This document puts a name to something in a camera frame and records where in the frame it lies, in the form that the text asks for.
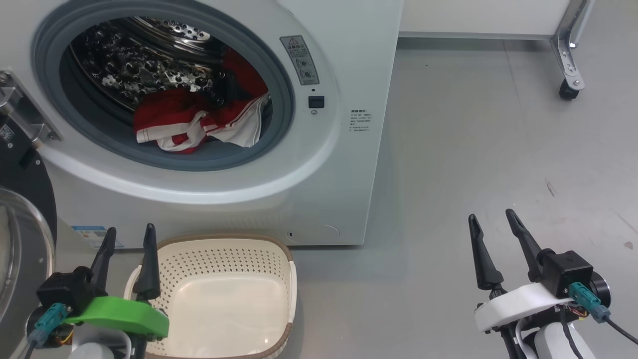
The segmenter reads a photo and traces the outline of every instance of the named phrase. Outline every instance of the floor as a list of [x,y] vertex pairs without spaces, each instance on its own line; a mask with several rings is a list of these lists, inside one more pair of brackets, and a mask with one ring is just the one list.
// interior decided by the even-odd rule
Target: floor
[[[476,213],[506,289],[527,283],[505,209],[541,247],[575,250],[612,288],[613,318],[638,333],[638,3],[596,3],[575,51],[587,88],[558,98],[548,43],[408,40],[397,50],[366,243],[298,248],[295,327],[283,359],[506,358],[478,332],[467,217]],[[60,230],[59,270],[92,250]],[[123,292],[138,254],[116,255]],[[576,324],[599,358],[638,353],[606,325]],[[63,349],[34,358],[65,358]]]

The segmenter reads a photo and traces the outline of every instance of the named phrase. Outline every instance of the floor scratch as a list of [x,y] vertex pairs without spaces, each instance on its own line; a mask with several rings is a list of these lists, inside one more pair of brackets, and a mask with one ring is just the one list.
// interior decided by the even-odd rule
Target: floor scratch
[[638,234],[638,231],[636,231],[636,228],[634,228],[631,224],[629,224],[629,222],[627,222],[627,220],[623,216],[621,216],[619,213],[616,213],[615,211],[613,212],[618,216],[618,218],[620,218],[621,221],[623,221],[626,225],[628,225],[629,228],[631,228],[635,234]]
[[552,197],[556,197],[556,190],[554,189],[552,184],[547,180],[547,178],[545,179],[545,184],[547,185],[547,190],[549,191],[549,194],[551,194]]

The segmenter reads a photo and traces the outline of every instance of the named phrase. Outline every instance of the laundry basket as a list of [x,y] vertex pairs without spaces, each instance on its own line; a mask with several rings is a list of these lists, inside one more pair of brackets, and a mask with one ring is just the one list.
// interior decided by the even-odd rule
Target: laundry basket
[[[147,359],[276,358],[297,304],[288,248],[257,235],[187,236],[158,244],[161,296],[151,305],[170,320],[168,337],[150,342]],[[139,266],[124,297],[134,299]]]

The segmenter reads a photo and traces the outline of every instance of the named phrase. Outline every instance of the front-loading washing machine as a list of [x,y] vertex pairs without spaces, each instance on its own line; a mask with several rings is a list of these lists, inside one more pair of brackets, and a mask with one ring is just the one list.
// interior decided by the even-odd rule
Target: front-loading washing machine
[[[141,247],[146,223],[158,240],[241,232],[361,244],[402,5],[7,1],[0,86],[14,105],[3,110],[39,147],[58,216],[89,244],[116,227],[120,246]],[[206,141],[184,154],[138,143],[133,117],[148,93],[186,87],[223,105],[225,49],[268,87],[256,144]]]

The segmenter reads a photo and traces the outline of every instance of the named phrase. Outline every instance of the metal bracket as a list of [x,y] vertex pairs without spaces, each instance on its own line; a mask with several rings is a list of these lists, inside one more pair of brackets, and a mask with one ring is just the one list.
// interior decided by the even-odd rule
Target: metal bracket
[[9,116],[31,142],[61,140],[49,120],[25,95],[14,76],[3,71],[0,71],[0,116]]
[[572,49],[577,44],[572,42],[572,31],[578,23],[581,15],[584,14],[583,10],[587,7],[589,0],[570,0],[567,10],[563,19],[561,20],[556,33],[552,37],[551,43],[554,53],[558,58],[558,64],[563,70],[567,85],[580,91],[585,88],[585,82],[582,80],[581,74],[576,68],[574,58],[572,57]]

